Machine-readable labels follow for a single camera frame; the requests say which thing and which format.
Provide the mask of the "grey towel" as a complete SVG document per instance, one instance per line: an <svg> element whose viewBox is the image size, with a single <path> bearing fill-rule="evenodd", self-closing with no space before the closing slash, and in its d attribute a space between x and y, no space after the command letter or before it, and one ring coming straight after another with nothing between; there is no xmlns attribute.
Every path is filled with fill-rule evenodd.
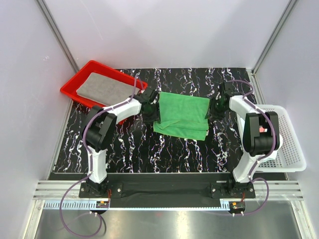
<svg viewBox="0 0 319 239"><path fill-rule="evenodd" d="M100 103L105 106L112 106L123 102L137 94L139 88L98 73L91 73L87 80L77 89L77 95Z"/></svg>

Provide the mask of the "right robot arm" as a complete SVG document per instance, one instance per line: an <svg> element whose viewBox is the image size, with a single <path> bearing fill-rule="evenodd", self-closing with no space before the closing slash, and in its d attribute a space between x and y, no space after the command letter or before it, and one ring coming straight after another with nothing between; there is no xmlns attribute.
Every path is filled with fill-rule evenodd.
<svg viewBox="0 0 319 239"><path fill-rule="evenodd" d="M236 92L233 81L219 84L217 94L210 99L206 119L222 120L227 111L237 114L243 154L221 191L235 198L254 191L257 168L280 149L279 117L276 112L266 112L253 104L248 94Z"/></svg>

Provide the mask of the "green towel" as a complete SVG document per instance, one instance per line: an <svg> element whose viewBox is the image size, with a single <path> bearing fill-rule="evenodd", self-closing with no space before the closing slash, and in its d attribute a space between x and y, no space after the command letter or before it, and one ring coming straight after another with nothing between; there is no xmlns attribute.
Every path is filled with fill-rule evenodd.
<svg viewBox="0 0 319 239"><path fill-rule="evenodd" d="M161 92L159 94L160 122L154 122L154 132L204 141L209 131L210 99Z"/></svg>

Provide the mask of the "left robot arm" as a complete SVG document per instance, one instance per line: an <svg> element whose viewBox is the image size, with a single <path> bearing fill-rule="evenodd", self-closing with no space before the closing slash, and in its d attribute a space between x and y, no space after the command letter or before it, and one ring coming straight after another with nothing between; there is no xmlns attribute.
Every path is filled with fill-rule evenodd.
<svg viewBox="0 0 319 239"><path fill-rule="evenodd" d="M144 122L160 121L159 92L146 88L124 101L109 107L94 106L82 128L82 140L88 155L85 183L96 197L108 190L106 149L113 142L116 125L129 117L141 114Z"/></svg>

